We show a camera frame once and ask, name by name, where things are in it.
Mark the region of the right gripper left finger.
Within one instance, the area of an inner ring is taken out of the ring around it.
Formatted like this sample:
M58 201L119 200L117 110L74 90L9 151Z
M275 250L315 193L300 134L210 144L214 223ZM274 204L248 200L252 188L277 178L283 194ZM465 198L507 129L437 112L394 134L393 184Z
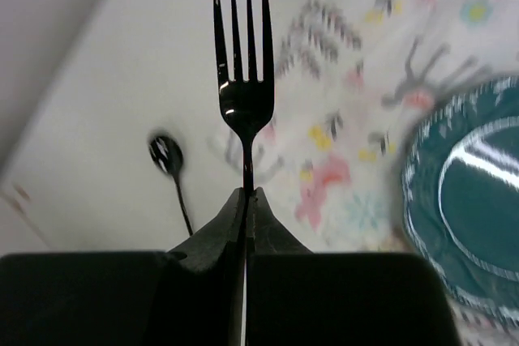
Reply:
M240 344L246 208L236 189L168 251L3 256L2 344Z

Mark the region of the teal scalloped plate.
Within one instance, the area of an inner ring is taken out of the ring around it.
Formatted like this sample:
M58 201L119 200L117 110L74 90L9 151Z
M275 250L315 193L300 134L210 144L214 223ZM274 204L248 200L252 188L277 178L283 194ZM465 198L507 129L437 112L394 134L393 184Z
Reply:
M458 303L518 324L518 79L458 93L416 130L405 233Z

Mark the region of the black spoon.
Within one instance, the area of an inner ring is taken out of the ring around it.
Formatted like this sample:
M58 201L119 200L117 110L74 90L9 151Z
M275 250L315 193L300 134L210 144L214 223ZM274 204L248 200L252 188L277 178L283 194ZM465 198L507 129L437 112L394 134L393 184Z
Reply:
M184 166L182 149L176 139L164 131L153 133L148 140L148 151L154 165L171 178L176 186L182 217L191 237L194 234L182 193L181 173Z

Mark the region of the black fork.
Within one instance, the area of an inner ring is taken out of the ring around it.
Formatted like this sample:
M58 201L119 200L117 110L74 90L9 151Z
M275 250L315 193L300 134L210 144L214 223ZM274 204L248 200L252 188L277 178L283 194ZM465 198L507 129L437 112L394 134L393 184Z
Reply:
M225 46L221 0L213 0L213 25L217 62L220 112L224 122L242 144L242 188L238 190L238 205L231 224L225 253L225 276L229 279L228 345L240 345L242 330L243 277L245 263L245 230L249 198L254 190L252 146L256 135L270 121L274 107L272 24L269 0L262 0L264 34L264 79L258 79L252 0L247 0L248 74L242 66L241 41L238 26L237 1L231 1L234 77L229 77Z

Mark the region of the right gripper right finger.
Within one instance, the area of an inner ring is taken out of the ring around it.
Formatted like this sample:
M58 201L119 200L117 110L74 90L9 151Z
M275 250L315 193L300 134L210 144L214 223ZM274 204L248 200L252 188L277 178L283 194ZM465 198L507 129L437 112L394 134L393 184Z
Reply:
M458 345L443 285L402 252L314 253L257 189L248 202L249 345Z

